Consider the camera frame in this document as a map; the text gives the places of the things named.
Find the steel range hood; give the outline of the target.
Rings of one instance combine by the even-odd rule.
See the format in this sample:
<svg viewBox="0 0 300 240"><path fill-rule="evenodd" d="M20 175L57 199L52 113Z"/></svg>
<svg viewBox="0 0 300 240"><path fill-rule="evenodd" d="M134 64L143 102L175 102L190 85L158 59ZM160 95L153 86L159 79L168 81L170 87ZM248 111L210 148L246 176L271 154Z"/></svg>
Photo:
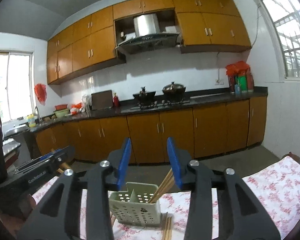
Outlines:
<svg viewBox="0 0 300 240"><path fill-rule="evenodd" d="M115 49L125 55L173 48L181 42L171 10L116 20L115 35Z"/></svg>

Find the stacked bowls on counter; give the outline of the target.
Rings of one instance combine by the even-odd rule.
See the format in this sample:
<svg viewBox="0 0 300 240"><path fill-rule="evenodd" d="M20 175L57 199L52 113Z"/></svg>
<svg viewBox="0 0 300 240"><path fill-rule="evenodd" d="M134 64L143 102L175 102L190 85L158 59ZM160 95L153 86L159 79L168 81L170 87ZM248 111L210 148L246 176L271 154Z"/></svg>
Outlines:
<svg viewBox="0 0 300 240"><path fill-rule="evenodd" d="M68 109L67 104L57 105L53 113L57 118L62 118L70 113L70 109Z"/></svg>

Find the window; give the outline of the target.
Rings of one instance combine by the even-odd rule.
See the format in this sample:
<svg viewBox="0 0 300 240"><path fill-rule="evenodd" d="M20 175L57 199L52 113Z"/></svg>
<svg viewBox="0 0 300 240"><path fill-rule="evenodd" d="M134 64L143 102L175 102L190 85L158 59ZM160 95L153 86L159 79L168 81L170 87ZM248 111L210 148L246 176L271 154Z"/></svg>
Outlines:
<svg viewBox="0 0 300 240"><path fill-rule="evenodd" d="M258 0L281 47L285 78L300 79L300 0Z"/></svg>
<svg viewBox="0 0 300 240"><path fill-rule="evenodd" d="M30 53L0 52L0 117L3 123L34 112Z"/></svg>

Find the brown lower kitchen cabinets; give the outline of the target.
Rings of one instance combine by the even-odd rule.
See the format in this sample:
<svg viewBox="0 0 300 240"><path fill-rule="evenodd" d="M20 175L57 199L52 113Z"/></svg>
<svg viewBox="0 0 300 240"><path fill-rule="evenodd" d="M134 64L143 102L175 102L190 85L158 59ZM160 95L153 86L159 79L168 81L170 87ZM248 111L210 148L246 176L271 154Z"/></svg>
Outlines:
<svg viewBox="0 0 300 240"><path fill-rule="evenodd" d="M41 154L70 145L76 160L98 162L129 138L131 163L166 163L168 138L193 158L262 142L266 116L267 97L254 96L175 111L70 121L36 132L35 139Z"/></svg>

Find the red bottle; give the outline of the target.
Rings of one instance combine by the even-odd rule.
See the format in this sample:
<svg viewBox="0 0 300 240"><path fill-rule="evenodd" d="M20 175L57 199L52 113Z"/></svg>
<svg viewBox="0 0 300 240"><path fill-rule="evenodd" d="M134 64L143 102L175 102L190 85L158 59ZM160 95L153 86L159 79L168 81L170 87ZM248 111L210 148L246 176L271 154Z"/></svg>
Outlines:
<svg viewBox="0 0 300 240"><path fill-rule="evenodd" d="M120 101L119 101L119 97L117 96L117 93L114 93L113 95L113 105L116 108L120 106Z"/></svg>

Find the red plastic bag on wall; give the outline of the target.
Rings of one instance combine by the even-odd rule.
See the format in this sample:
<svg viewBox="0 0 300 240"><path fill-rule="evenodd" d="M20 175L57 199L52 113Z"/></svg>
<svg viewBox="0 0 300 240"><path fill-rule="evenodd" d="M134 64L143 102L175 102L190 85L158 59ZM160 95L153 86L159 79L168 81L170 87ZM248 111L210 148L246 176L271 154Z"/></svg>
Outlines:
<svg viewBox="0 0 300 240"><path fill-rule="evenodd" d="M47 98L46 85L42 83L36 84L34 86L34 93L36 95L38 102L41 105L45 105L46 98Z"/></svg>

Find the right window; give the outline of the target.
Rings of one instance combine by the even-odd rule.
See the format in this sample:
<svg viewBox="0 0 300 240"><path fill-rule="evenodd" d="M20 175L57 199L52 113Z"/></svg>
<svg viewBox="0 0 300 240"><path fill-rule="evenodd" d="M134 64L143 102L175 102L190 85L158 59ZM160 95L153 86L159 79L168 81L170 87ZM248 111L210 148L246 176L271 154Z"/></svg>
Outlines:
<svg viewBox="0 0 300 240"><path fill-rule="evenodd" d="M258 0L281 47L285 78L300 79L300 0Z"/></svg>

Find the brown kitchen cabinets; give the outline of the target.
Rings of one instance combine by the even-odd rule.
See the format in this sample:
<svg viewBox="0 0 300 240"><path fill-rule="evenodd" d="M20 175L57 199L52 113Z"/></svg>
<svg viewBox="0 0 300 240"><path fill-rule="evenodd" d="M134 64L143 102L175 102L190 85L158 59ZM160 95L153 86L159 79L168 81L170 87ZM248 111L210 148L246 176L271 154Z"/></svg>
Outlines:
<svg viewBox="0 0 300 240"><path fill-rule="evenodd" d="M35 139L41 154L70 145L76 160L98 162L129 138L131 163L166 163L168 138L193 158L262 142L266 116L267 97L254 96L175 111L70 121L36 132Z"/></svg>
<svg viewBox="0 0 300 240"><path fill-rule="evenodd" d="M47 43L47 83L124 63L143 51L242 52L251 42L233 0L127 0L66 27Z"/></svg>

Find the left window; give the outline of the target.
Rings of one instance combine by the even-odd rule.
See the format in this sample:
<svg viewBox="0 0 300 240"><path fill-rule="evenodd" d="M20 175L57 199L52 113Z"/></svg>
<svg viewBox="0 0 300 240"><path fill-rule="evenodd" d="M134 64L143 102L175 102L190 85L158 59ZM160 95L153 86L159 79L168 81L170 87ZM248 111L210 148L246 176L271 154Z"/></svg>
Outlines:
<svg viewBox="0 0 300 240"><path fill-rule="evenodd" d="M0 52L0 117L3 123L34 112L30 53Z"/></svg>

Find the dark lidded pot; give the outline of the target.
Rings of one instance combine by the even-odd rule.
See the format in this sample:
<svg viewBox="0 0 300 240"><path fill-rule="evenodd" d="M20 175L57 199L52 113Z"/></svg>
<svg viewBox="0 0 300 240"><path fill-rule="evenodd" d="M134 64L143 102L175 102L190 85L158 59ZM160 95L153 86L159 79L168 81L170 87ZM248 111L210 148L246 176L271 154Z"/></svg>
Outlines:
<svg viewBox="0 0 300 240"><path fill-rule="evenodd" d="M166 85L162 92L164 94L165 100L179 102L183 99L186 87L182 84L171 82L171 84Z"/></svg>

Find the dark cutting board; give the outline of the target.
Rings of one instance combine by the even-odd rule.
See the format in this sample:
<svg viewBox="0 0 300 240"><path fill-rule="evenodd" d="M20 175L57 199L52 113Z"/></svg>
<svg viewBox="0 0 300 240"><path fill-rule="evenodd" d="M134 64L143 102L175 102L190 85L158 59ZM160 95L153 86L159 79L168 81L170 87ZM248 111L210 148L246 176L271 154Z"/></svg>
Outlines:
<svg viewBox="0 0 300 240"><path fill-rule="evenodd" d="M109 109L113 107L112 90L93 93L91 95L92 110Z"/></svg>

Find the black wok on stove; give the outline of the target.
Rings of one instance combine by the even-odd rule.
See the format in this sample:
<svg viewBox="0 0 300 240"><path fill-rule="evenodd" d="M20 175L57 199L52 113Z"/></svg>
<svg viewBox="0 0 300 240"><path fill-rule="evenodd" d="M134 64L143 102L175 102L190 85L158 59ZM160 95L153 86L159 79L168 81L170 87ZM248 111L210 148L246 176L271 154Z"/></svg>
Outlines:
<svg viewBox="0 0 300 240"><path fill-rule="evenodd" d="M150 106L155 102L156 91L148 92L146 87L141 87L141 90L133 94L134 99L136 99L140 106Z"/></svg>

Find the red bags on counter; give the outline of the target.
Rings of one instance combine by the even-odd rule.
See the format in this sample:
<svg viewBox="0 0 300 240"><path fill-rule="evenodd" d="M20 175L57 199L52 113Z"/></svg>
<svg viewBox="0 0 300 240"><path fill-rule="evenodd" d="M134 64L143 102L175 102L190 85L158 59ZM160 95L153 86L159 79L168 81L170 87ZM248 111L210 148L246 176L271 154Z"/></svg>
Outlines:
<svg viewBox="0 0 300 240"><path fill-rule="evenodd" d="M230 93L252 93L254 91L253 75L249 64L238 61L226 66Z"/></svg>

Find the green perforated utensil holder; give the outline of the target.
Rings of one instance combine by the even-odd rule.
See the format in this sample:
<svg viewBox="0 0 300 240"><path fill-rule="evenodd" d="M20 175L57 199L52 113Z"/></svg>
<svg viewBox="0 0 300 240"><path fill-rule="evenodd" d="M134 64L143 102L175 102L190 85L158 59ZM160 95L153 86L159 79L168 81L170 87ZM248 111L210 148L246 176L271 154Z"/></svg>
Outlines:
<svg viewBox="0 0 300 240"><path fill-rule="evenodd" d="M120 224L157 227L161 224L160 203L149 200L158 185L127 182L126 191L113 192L109 196L109 208Z"/></svg>

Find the floral red white tablecloth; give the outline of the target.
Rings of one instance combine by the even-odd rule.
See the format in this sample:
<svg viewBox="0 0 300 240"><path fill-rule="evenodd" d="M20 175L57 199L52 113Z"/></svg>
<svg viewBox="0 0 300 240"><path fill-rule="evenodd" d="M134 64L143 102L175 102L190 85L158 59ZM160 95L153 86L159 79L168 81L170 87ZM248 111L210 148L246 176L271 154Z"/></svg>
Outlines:
<svg viewBox="0 0 300 240"><path fill-rule="evenodd" d="M38 204L44 194L56 181L50 179L32 196ZM259 199L267 213L276 225L281 239L284 239L300 220L300 164L291 157L271 164L263 170L244 177L243 181L250 187ZM212 194L212 239L219 236L219 212L216 189ZM86 198L87 191L83 190L80 238L86 239ZM189 213L190 191L167 193L160 199L160 208L163 214L173 216L172 239L184 239L186 222ZM113 226L114 239L161 239L162 229L128 226L118 223Z"/></svg>

